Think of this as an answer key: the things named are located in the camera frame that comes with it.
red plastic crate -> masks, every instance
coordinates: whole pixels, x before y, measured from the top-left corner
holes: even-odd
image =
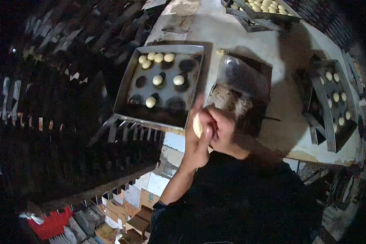
[[[31,226],[35,234],[43,241],[49,238],[55,237],[59,234],[63,234],[63,227],[67,225],[69,219],[72,217],[73,212],[69,207],[64,208],[64,212],[58,213],[57,211],[50,212],[49,217],[44,217],[45,222],[41,225],[37,224],[32,219],[27,219],[28,224]]]

baking tray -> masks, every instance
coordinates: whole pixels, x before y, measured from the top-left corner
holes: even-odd
[[[349,82],[346,79],[338,60],[316,61],[313,63],[313,67],[314,69],[309,72],[309,78],[312,81],[315,94],[322,104],[323,123],[325,128],[325,134],[323,135],[327,139],[327,150],[338,152],[357,127],[356,108]],[[340,74],[340,81],[335,82],[334,79],[332,79],[332,81],[327,80],[325,76],[327,71],[332,74]],[[324,79],[324,85],[321,83],[320,76]],[[344,92],[347,96],[346,101],[343,101],[341,98],[338,102],[333,101],[332,96],[334,92]],[[328,98],[332,99],[332,108],[329,108]],[[346,110],[350,112],[351,118],[350,120],[345,120],[343,126],[339,126],[338,118],[345,118]],[[336,123],[338,127],[336,133],[333,129],[333,123]]]
[[[300,22],[301,18],[299,15],[285,2],[276,1],[278,4],[282,5],[288,13],[292,13],[295,16],[288,16],[283,14],[273,14],[273,13],[263,13],[263,12],[254,12],[250,7],[248,7],[244,1],[242,0],[229,0],[227,7],[230,7],[233,3],[236,3],[240,8],[244,10],[248,14],[248,16],[252,19],[265,19],[278,23],[290,23],[290,22]]]
[[[174,53],[171,63],[162,61],[144,70],[138,63],[141,55],[150,52]],[[147,123],[161,127],[183,130],[188,122],[200,69],[204,46],[198,45],[156,45],[136,48],[125,70],[115,101],[114,113],[121,120]],[[161,74],[163,83],[155,86],[154,76]],[[173,78],[183,75],[185,83],[176,86]],[[145,105],[148,97],[154,96],[156,105],[149,109]]]

dark grease stain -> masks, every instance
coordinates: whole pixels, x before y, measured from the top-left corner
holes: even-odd
[[[186,103],[180,97],[174,96],[167,100],[166,105],[173,111],[186,110]]]
[[[140,95],[133,95],[130,99],[129,99],[129,103],[130,104],[143,104],[143,98]]]
[[[182,60],[179,63],[179,68],[182,72],[191,72],[195,67],[195,62],[191,59]]]
[[[140,76],[137,78],[137,80],[135,81],[135,85],[138,87],[138,88],[142,88],[146,83],[146,76]]]
[[[170,68],[172,68],[175,65],[175,59],[172,62],[166,62],[166,61],[162,61],[161,62],[161,69],[162,70],[169,70]]]

cardboard box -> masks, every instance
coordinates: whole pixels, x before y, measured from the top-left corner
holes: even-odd
[[[149,224],[150,223],[148,221],[136,215],[125,224],[125,227],[126,231],[134,229],[143,237],[145,234],[145,229],[149,226]]]
[[[106,208],[106,215],[117,223],[118,219],[122,221],[122,224],[126,222],[126,216],[123,213],[116,213],[114,211],[111,211],[109,208]]]
[[[117,232],[118,230],[113,230],[108,224],[104,223],[95,230],[95,235],[99,237],[104,244],[114,244]]]
[[[107,202],[106,208],[116,213],[125,214],[125,207],[114,199]]]
[[[153,205],[157,203],[160,200],[159,196],[156,196],[153,193],[150,193],[149,191],[145,189],[141,189],[141,196],[140,196],[140,209],[142,205],[145,207],[148,207],[150,209],[153,209]]]
[[[125,206],[125,216],[126,217],[134,217],[139,211],[139,208],[134,207],[128,201],[123,200],[123,206]]]
[[[150,223],[152,214],[153,214],[153,209],[150,209],[146,206],[142,206],[141,210],[136,215]]]

black shirt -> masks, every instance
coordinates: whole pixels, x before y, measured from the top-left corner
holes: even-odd
[[[154,205],[149,244],[312,243],[321,210],[288,164],[213,152],[178,201]]]

